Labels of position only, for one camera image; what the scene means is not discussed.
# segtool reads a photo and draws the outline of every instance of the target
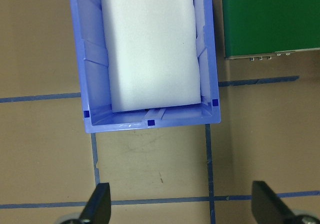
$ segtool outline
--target blue tape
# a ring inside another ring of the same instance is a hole
[[[208,201],[209,201],[209,197],[194,197],[194,198],[163,198],[163,199],[112,201],[111,204],[113,206],[119,206],[119,205],[159,204],[159,203],[192,203],[192,202],[208,202]]]
[[[0,103],[26,102],[26,101],[51,100],[51,99],[63,99],[63,98],[80,98],[80,97],[81,97],[80,93],[61,93],[61,94],[48,94],[48,95],[38,95],[38,96],[0,98]]]
[[[206,161],[208,171],[208,188],[209,188],[209,206],[210,206],[210,223],[216,223],[215,212],[215,192],[214,192],[214,169],[211,152],[211,130],[210,124],[205,125],[205,143],[206,143]]]
[[[100,174],[99,174],[99,169],[97,168],[98,149],[97,149],[97,139],[96,139],[95,133],[91,133],[91,145],[92,145],[92,156],[93,156],[94,180],[95,180],[95,185],[98,185],[100,183]]]
[[[320,191],[279,193],[280,198],[297,198],[308,196],[320,196]],[[119,205],[138,205],[138,204],[160,204],[160,203],[192,203],[192,202],[210,202],[214,201],[247,201],[251,200],[251,195],[235,196],[216,196],[210,197],[192,197],[192,198],[164,198],[164,199],[143,199],[143,200],[124,200],[112,201],[113,206]],[[19,209],[19,208],[63,208],[63,207],[84,207],[87,202],[67,202],[67,203],[35,203],[35,204],[2,204],[0,209]]]
[[[261,78],[261,79],[224,81],[224,82],[219,82],[218,85],[219,87],[228,87],[228,86],[241,86],[241,85],[265,84],[265,83],[293,82],[293,81],[296,81],[297,79],[299,79],[299,76]],[[48,95],[38,95],[38,96],[0,98],[0,103],[26,102],[26,101],[51,100],[51,99],[63,99],[63,98],[80,98],[80,97],[81,97],[80,93],[61,93],[61,94],[48,94]]]
[[[307,192],[293,192],[293,193],[279,193],[277,194],[280,198],[298,198],[298,197],[309,197],[309,196],[320,196],[320,191],[307,191]],[[251,195],[235,195],[235,196],[216,196],[215,201],[246,201],[251,200]]]
[[[276,78],[260,78],[260,79],[248,79],[248,80],[235,80],[219,82],[219,87],[229,86],[241,86],[241,85],[254,85],[254,84],[266,84],[266,83],[281,83],[281,82],[293,82],[299,79],[299,76],[287,76]]]
[[[4,204],[0,209],[84,207],[87,202]]]

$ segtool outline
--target tan floor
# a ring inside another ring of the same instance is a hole
[[[214,0],[219,80],[300,75],[291,83],[220,89],[211,125],[217,196],[320,190],[320,52],[224,61],[221,0]],[[0,98],[79,92],[69,0],[0,0]],[[85,202],[95,187],[79,98],[0,103],[0,207]],[[205,127],[99,133],[100,180],[113,200],[208,195]],[[320,197],[286,198],[320,216]],[[219,201],[217,224],[253,224],[249,201]],[[55,223],[82,207],[0,209],[0,223]],[[208,202],[112,207],[110,223],[208,224]]]

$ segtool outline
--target green panel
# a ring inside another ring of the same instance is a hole
[[[320,47],[320,0],[223,0],[226,57]]]

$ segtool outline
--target white foam block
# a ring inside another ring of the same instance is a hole
[[[193,0],[102,0],[112,111],[200,103]]]

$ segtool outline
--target dark blue square marking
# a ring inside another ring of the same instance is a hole
[[[154,126],[156,122],[154,120],[148,120],[148,126]]]
[[[219,106],[219,100],[218,100],[218,99],[213,99],[213,100],[212,100],[212,106],[213,106],[213,107]]]
[[[90,117],[90,112],[89,112],[88,110],[83,111],[83,116],[84,116],[85,118],[89,118],[89,117]]]

